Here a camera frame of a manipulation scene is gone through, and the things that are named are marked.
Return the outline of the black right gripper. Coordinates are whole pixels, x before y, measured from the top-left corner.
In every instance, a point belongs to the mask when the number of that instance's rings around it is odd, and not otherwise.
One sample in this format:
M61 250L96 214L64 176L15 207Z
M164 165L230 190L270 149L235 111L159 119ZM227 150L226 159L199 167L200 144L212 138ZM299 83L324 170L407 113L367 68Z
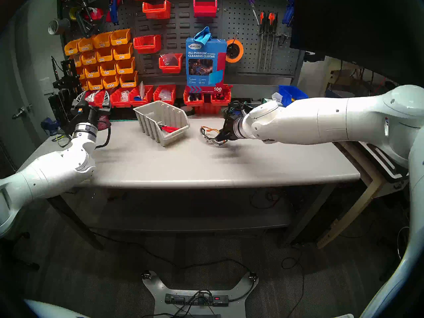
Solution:
M223 129L220 130L217 137L219 137L219 145L224 145L229 140L243 139L244 136L240 131L244 117L237 117L232 119L226 118L224 121Z

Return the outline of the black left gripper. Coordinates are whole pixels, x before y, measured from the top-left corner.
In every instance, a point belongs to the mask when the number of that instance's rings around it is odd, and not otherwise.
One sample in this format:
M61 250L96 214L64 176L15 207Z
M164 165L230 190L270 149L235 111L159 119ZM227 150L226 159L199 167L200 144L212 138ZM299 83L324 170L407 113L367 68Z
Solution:
M74 116L71 120L72 126L79 123L89 123L93 126L97 126L100 116L109 115L111 113L110 95L107 90L101 91L101 107L90 105L87 101L84 101L85 97L86 92L78 94L76 101L73 101L71 105L71 114Z

